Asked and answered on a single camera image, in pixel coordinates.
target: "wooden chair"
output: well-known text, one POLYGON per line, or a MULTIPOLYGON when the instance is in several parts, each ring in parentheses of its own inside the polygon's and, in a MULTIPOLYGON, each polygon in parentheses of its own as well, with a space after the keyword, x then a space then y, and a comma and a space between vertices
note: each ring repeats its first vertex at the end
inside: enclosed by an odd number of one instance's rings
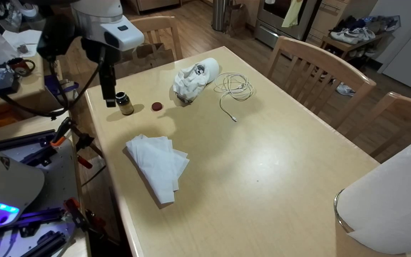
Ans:
POLYGON ((173 47, 175 60, 183 58, 179 30, 175 16, 153 16, 132 20, 132 23, 145 33, 146 43, 152 46, 153 53, 157 53, 159 46, 173 47))
POLYGON ((401 96, 399 93, 390 91, 386 94, 374 108, 364 117, 364 120, 354 128, 351 128, 346 135, 350 140, 356 140, 357 134, 369 128, 381 114, 391 113, 403 118, 403 124, 399 124, 399 131, 387 138, 381 145, 373 150, 370 154, 379 157, 381 153, 389 150, 391 145, 397 145, 401 140, 410 135, 411 138, 411 98, 401 96))
POLYGON ((279 37, 269 67, 264 70, 269 78, 274 74, 280 54, 292 58, 289 74, 284 77, 284 90, 316 114, 326 107, 341 83, 349 84, 356 91, 349 103, 332 117, 330 124, 333 127, 341 125, 357 104, 376 87, 373 80, 340 57, 287 37, 279 37))

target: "small container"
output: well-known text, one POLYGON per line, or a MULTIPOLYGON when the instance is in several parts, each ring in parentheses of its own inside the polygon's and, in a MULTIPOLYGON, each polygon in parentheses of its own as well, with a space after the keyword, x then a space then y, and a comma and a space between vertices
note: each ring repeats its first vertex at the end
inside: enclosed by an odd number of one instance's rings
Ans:
POLYGON ((117 104, 123 115, 130 115, 135 113, 135 105, 130 101, 130 97, 125 91, 116 94, 117 104))

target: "tabletop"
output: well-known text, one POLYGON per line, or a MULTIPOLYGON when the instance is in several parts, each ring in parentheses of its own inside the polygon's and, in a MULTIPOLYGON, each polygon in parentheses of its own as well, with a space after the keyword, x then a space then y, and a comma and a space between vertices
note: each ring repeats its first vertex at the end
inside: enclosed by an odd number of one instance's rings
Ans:
MULTIPOLYGON (((56 120, 49 117, 32 117, 6 127, 0 127, 0 140, 22 137, 39 131, 56 130, 62 121, 69 117, 69 113, 59 115, 56 120)), ((67 247, 62 254, 63 257, 87 257, 89 255, 89 243, 87 235, 82 230, 76 230, 73 235, 75 243, 67 247)))
POLYGON ((135 114, 107 108, 100 87, 86 97, 135 255, 334 255, 333 198, 379 163, 250 64, 220 47, 125 77, 117 91, 135 114), (256 88, 247 101, 224 98, 237 123, 220 110, 222 77, 186 107, 172 91, 180 68, 207 57, 256 88), (153 111, 155 101, 165 108, 153 111), (189 153, 173 204, 157 204, 127 157, 139 134, 189 153))
POLYGON ((20 87, 18 90, 18 93, 9 94, 9 97, 15 98, 15 100, 20 100, 25 97, 30 97, 35 96, 40 91, 45 90, 45 68, 43 68, 43 60, 39 54, 29 57, 28 60, 35 61, 36 68, 33 70, 33 73, 28 77, 22 77, 19 80, 20 87))

